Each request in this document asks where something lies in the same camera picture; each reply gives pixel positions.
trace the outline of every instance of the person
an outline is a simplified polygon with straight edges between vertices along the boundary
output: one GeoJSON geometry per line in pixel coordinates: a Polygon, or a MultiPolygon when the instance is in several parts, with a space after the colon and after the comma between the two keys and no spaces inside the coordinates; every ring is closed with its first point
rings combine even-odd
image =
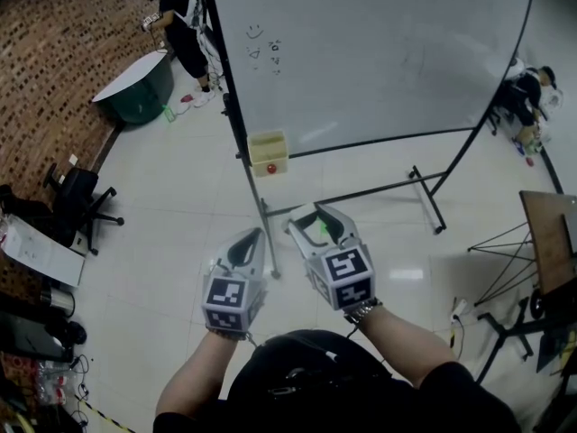
{"type": "Polygon", "coordinates": [[[379,428],[383,431],[520,432],[513,413],[485,391],[438,336],[383,308],[377,299],[347,315],[384,361],[352,340],[299,330],[258,346],[226,401],[224,374],[239,339],[211,330],[169,381],[156,408],[154,433],[252,429],[295,431],[379,428]]]}
{"type": "Polygon", "coordinates": [[[167,39],[182,67],[198,81],[202,91],[193,101],[195,107],[204,106],[215,97],[208,84],[208,61],[200,50],[197,31],[188,26],[187,19],[190,0],[160,0],[161,18],[146,29],[164,29],[167,39]]]}
{"type": "Polygon", "coordinates": [[[521,131],[513,140],[521,155],[525,155],[525,148],[533,141],[538,129],[541,87],[549,86],[557,89],[555,74],[550,67],[543,66],[541,69],[526,69],[519,77],[507,80],[499,87],[497,105],[516,115],[522,124],[521,131]]]}

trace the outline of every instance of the yellow tape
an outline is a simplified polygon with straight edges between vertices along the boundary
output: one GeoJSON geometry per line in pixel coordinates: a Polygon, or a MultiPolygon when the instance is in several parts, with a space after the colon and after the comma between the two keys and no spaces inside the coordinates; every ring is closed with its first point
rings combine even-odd
{"type": "Polygon", "coordinates": [[[80,402],[82,402],[82,404],[84,404],[86,407],[88,407],[90,410],[92,410],[93,412],[95,412],[96,414],[98,414],[100,417],[102,417],[104,420],[108,420],[110,423],[112,423],[113,425],[116,425],[119,429],[123,429],[124,431],[128,431],[129,433],[136,433],[133,429],[129,429],[127,427],[125,427],[124,425],[121,425],[120,423],[118,423],[116,420],[111,419],[110,417],[107,417],[105,414],[103,414],[100,410],[93,408],[90,404],[88,404],[86,401],[84,401],[83,399],[81,399],[77,394],[75,395],[76,399],[79,400],[80,402]]]}

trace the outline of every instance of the office chair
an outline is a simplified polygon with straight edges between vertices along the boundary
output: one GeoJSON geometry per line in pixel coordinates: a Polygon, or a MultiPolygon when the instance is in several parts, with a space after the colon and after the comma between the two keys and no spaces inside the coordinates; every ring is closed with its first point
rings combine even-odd
{"type": "Polygon", "coordinates": [[[42,184],[44,188],[50,185],[56,191],[56,198],[52,204],[52,213],[75,231],[85,226],[87,229],[88,250],[93,255],[98,255],[98,250],[92,247],[94,220],[114,221],[119,226],[124,224],[123,218],[114,218],[97,211],[108,196],[114,197],[116,195],[115,189],[108,188],[95,202],[92,198],[92,193],[98,183],[98,175],[96,173],[74,167],[68,172],[62,184],[59,184],[53,177],[55,170],[56,163],[52,163],[42,184]]]}

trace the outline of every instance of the whiteboard frame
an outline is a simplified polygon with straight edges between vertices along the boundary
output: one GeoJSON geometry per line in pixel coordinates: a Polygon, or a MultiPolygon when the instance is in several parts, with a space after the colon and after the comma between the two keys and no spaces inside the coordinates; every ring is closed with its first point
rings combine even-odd
{"type": "MultiPolygon", "coordinates": [[[[525,12],[525,18],[523,20],[523,24],[521,25],[520,33],[519,33],[519,36],[517,38],[517,43],[515,44],[515,47],[511,53],[511,59],[509,61],[508,66],[510,66],[513,59],[515,59],[519,44],[521,43],[521,40],[523,39],[523,35],[524,35],[525,29],[527,27],[527,21],[529,18],[529,13],[531,11],[532,4],[533,4],[533,0],[528,0],[527,10],[525,12]]],[[[257,209],[259,211],[259,215],[261,217],[262,224],[264,226],[264,230],[265,230],[265,232],[267,234],[267,238],[269,240],[270,256],[271,256],[272,265],[273,265],[272,277],[278,278],[278,277],[280,277],[280,271],[279,271],[279,266],[278,266],[277,260],[276,260],[274,244],[272,242],[272,236],[270,234],[270,224],[269,224],[268,218],[286,214],[297,207],[286,207],[286,208],[281,208],[281,209],[269,211],[268,206],[265,203],[264,199],[260,198],[260,196],[259,196],[258,190],[256,189],[256,185],[254,183],[254,178],[252,176],[252,171],[251,171],[251,162],[250,162],[250,158],[249,158],[248,143],[247,143],[248,134],[246,132],[246,127],[244,125],[243,113],[241,111],[240,102],[239,102],[239,99],[238,99],[238,96],[236,93],[236,87],[234,85],[233,72],[231,70],[228,54],[226,51],[226,45],[224,42],[224,35],[223,35],[223,31],[222,31],[222,26],[220,24],[220,17],[218,15],[218,10],[216,7],[216,1],[215,0],[206,0],[206,6],[208,7],[208,12],[210,13],[210,20],[211,20],[212,25],[213,25],[213,32],[215,35],[215,41],[216,41],[216,45],[217,45],[216,48],[218,49],[218,52],[220,54],[221,63],[223,65],[223,69],[224,69],[224,76],[226,78],[226,84],[227,84],[228,90],[229,90],[229,94],[227,96],[225,96],[225,98],[224,98],[224,104],[225,104],[224,113],[226,115],[228,115],[228,119],[229,119],[231,127],[233,129],[234,139],[236,141],[236,145],[237,145],[238,150],[239,150],[239,152],[236,154],[236,158],[241,159],[243,162],[244,171],[245,171],[247,179],[249,181],[249,185],[251,186],[252,195],[254,197],[254,201],[256,203],[257,209]]],[[[428,135],[432,135],[432,134],[446,134],[446,133],[458,133],[458,132],[464,132],[464,131],[471,131],[471,133],[467,137],[467,140],[463,144],[462,148],[459,150],[459,152],[457,153],[457,155],[455,156],[455,158],[453,159],[453,161],[451,162],[451,164],[449,165],[449,167],[445,171],[422,176],[420,171],[418,170],[418,168],[416,166],[413,166],[413,168],[410,170],[408,180],[400,181],[398,183],[388,184],[388,185],[381,186],[378,188],[366,189],[363,191],[355,192],[353,194],[345,194],[345,195],[338,196],[335,198],[328,198],[328,199],[324,199],[324,200],[319,200],[316,202],[318,204],[330,204],[330,203],[334,203],[334,202],[339,202],[341,200],[346,200],[349,198],[358,198],[358,197],[362,197],[362,196],[367,196],[367,195],[374,194],[377,192],[382,192],[382,191],[385,191],[388,189],[400,188],[400,187],[408,186],[411,184],[421,184],[433,210],[435,211],[437,218],[439,219],[439,226],[437,226],[435,228],[435,233],[441,234],[447,228],[447,226],[446,226],[446,223],[443,219],[441,211],[439,210],[439,208],[435,202],[435,193],[441,188],[441,186],[443,186],[443,183],[446,181],[446,179],[449,177],[449,175],[453,172],[454,168],[457,166],[459,161],[463,158],[463,155],[471,147],[472,142],[474,141],[474,139],[477,137],[477,135],[481,131],[481,128],[485,125],[487,120],[490,119],[490,112],[492,110],[492,105],[495,101],[495,96],[497,95],[497,90],[499,89],[499,87],[503,83],[503,81],[505,80],[505,77],[507,76],[507,72],[508,72],[508,68],[505,70],[505,72],[503,72],[503,76],[501,78],[501,81],[500,81],[498,87],[495,89],[495,93],[493,94],[491,101],[487,105],[487,109],[485,110],[484,114],[482,115],[481,120],[473,128],[442,130],[442,131],[438,131],[438,132],[427,132],[427,133],[422,133],[422,134],[408,134],[408,135],[383,138],[383,139],[379,139],[379,140],[370,140],[370,141],[365,141],[365,142],[360,142],[360,143],[350,143],[350,144],[344,144],[344,145],[334,146],[334,147],[330,147],[330,148],[313,150],[313,151],[309,151],[309,152],[299,152],[299,153],[295,153],[295,154],[290,154],[289,158],[294,159],[297,157],[303,157],[303,156],[307,156],[307,155],[318,154],[320,152],[330,152],[330,151],[336,151],[339,149],[346,149],[346,148],[351,148],[351,147],[356,147],[356,146],[363,146],[366,144],[385,143],[388,141],[403,140],[403,139],[408,139],[408,138],[417,138],[419,136],[428,136],[428,135]],[[434,180],[434,179],[440,179],[440,180],[436,182],[436,184],[433,186],[432,189],[430,189],[427,186],[426,182],[428,180],[434,180]]]]}

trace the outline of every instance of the whiteboard stand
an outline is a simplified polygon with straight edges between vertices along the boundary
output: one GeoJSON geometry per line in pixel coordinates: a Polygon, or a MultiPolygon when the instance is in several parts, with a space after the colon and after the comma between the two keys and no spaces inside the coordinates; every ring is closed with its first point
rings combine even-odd
{"type": "MultiPolygon", "coordinates": [[[[479,131],[485,125],[486,121],[491,119],[490,113],[492,111],[492,105],[493,105],[493,102],[495,100],[497,89],[498,89],[500,83],[502,83],[503,80],[505,79],[505,77],[507,76],[508,67],[510,66],[513,59],[515,59],[515,55],[517,53],[518,46],[519,46],[521,39],[523,37],[523,34],[525,32],[525,28],[527,25],[527,19],[529,16],[529,11],[531,8],[532,1],[533,0],[527,0],[527,8],[524,9],[523,17],[519,21],[520,25],[521,25],[520,33],[519,33],[518,37],[515,39],[515,41],[512,42],[512,43],[514,43],[515,46],[510,47],[510,57],[508,57],[502,63],[503,74],[501,77],[499,77],[499,79],[500,79],[499,84],[496,85],[495,88],[493,90],[491,90],[490,94],[488,95],[488,100],[486,103],[484,103],[484,104],[487,104],[486,108],[484,109],[484,113],[482,114],[482,117],[479,120],[479,122],[474,127],[442,129],[442,130],[425,132],[425,133],[413,133],[413,134],[407,134],[407,135],[397,135],[397,136],[390,136],[388,138],[383,138],[383,139],[370,139],[370,140],[366,140],[366,141],[362,141],[362,142],[358,142],[358,143],[342,143],[339,145],[333,145],[330,147],[325,147],[324,149],[304,150],[304,151],[295,152],[295,153],[292,153],[289,155],[289,158],[294,159],[297,157],[311,155],[311,154],[315,154],[315,153],[319,153],[319,152],[330,152],[330,151],[335,151],[338,149],[345,149],[348,147],[361,146],[361,145],[365,145],[365,144],[384,143],[386,141],[393,141],[393,140],[397,140],[397,139],[408,139],[408,138],[413,138],[413,137],[418,137],[418,136],[425,136],[425,135],[429,135],[429,134],[443,134],[443,133],[471,131],[471,133],[469,134],[463,147],[457,153],[457,155],[455,156],[455,158],[453,159],[453,161],[451,162],[451,164],[449,165],[449,167],[445,171],[423,175],[421,173],[421,171],[417,168],[417,166],[413,166],[412,169],[410,169],[408,171],[408,176],[409,176],[408,180],[403,180],[403,181],[400,181],[397,183],[388,184],[388,185],[381,186],[378,188],[366,189],[363,191],[354,192],[352,194],[345,194],[345,195],[334,197],[334,198],[327,198],[324,200],[318,200],[316,203],[318,203],[318,204],[331,204],[331,203],[339,202],[342,200],[347,200],[350,198],[359,198],[362,196],[368,196],[370,194],[375,194],[375,193],[386,191],[389,189],[396,189],[396,188],[401,188],[403,186],[420,184],[423,187],[423,190],[424,190],[429,202],[431,203],[433,210],[435,211],[436,217],[438,218],[439,224],[435,228],[435,233],[437,235],[441,234],[447,228],[447,225],[443,219],[443,215],[441,214],[439,207],[437,206],[437,204],[435,202],[435,194],[443,186],[444,182],[447,180],[449,175],[451,175],[451,173],[453,172],[454,168],[457,166],[459,161],[463,158],[463,155],[471,147],[472,142],[477,137],[477,135],[479,134],[479,131]],[[434,180],[434,179],[439,179],[439,181],[437,181],[436,184],[432,188],[429,188],[429,186],[427,185],[427,182],[429,180],[434,180]]],[[[228,116],[229,122],[231,124],[232,129],[233,129],[234,139],[236,141],[236,144],[237,144],[237,147],[239,150],[239,152],[236,154],[236,158],[241,159],[241,161],[243,163],[244,171],[246,173],[247,180],[249,181],[249,185],[251,187],[252,196],[254,198],[254,202],[255,202],[256,207],[257,207],[258,212],[259,212],[259,217],[261,218],[262,225],[264,227],[264,231],[265,231],[267,238],[268,238],[268,241],[269,241],[270,256],[271,256],[271,260],[272,260],[271,275],[273,278],[278,279],[280,277],[280,270],[279,270],[279,265],[278,265],[276,254],[275,254],[274,243],[272,241],[269,218],[286,214],[286,213],[292,211],[293,209],[295,209],[299,206],[286,207],[286,208],[281,208],[281,209],[276,209],[276,210],[269,210],[269,207],[267,206],[264,199],[259,196],[259,192],[256,189],[256,184],[254,182],[254,177],[252,175],[252,170],[251,170],[251,162],[250,162],[250,157],[249,157],[249,152],[248,152],[248,144],[247,144],[248,133],[247,133],[247,129],[245,126],[245,120],[243,118],[243,113],[242,113],[241,106],[240,106],[239,96],[237,94],[237,87],[234,84],[233,73],[232,73],[232,68],[231,68],[231,59],[229,58],[227,50],[226,50],[226,46],[225,46],[225,42],[224,42],[225,37],[224,37],[224,33],[223,33],[223,26],[221,24],[221,19],[219,17],[219,13],[217,10],[217,3],[216,3],[216,0],[206,0],[206,3],[207,3],[208,11],[209,11],[210,16],[211,16],[211,21],[213,23],[213,30],[215,33],[215,41],[216,41],[218,51],[220,53],[220,59],[221,59],[223,69],[224,69],[224,75],[226,77],[226,82],[227,82],[227,86],[229,89],[229,93],[224,95],[225,110],[224,110],[223,114],[228,116]]],[[[239,10],[239,12],[242,11],[242,8],[240,6],[237,6],[236,8],[239,10]]]]}

